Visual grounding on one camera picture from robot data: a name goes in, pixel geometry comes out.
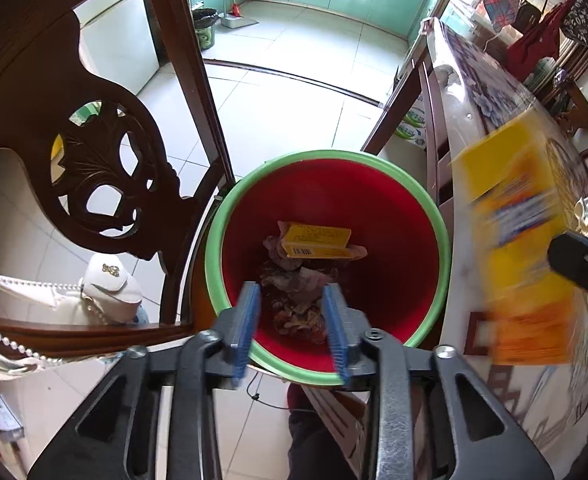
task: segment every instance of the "green bucket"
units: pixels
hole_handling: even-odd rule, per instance
[[[447,296],[450,241],[426,190],[390,162],[367,153],[318,150],[281,156],[256,168],[224,198],[205,251],[205,274],[218,315],[244,281],[259,281],[263,240],[277,221],[352,229],[368,256],[349,264],[347,302],[372,326],[417,346]],[[317,386],[341,384],[327,345],[280,336],[263,306],[251,359],[279,376]]]

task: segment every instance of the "red bag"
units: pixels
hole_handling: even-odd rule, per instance
[[[528,30],[519,41],[507,47],[507,70],[523,82],[544,57],[558,58],[560,28],[576,0],[558,4],[535,27]]]

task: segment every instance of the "table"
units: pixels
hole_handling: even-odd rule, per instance
[[[525,110],[546,111],[495,60],[439,20],[423,22],[421,41],[410,53],[399,85],[363,149],[378,153],[389,139],[388,128],[398,124],[418,93],[423,93],[426,108],[429,105],[427,189],[446,223],[453,226],[452,274],[440,342],[466,356],[544,454],[556,477],[564,478],[588,434],[588,294],[577,290],[580,311],[570,364],[494,365],[471,218],[462,198],[465,183],[456,172],[452,174],[450,165],[462,150]],[[552,131],[549,153],[559,162],[562,181],[572,196],[588,196],[587,174],[578,152],[558,128]],[[443,193],[445,188],[451,196]]]

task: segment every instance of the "white refrigerator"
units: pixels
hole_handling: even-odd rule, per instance
[[[137,94],[158,70],[142,0],[87,0],[74,12],[83,65]]]

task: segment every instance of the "black trash can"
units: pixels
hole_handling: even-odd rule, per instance
[[[193,11],[196,36],[199,38],[200,50],[214,46],[214,24],[218,21],[216,9],[196,9]]]

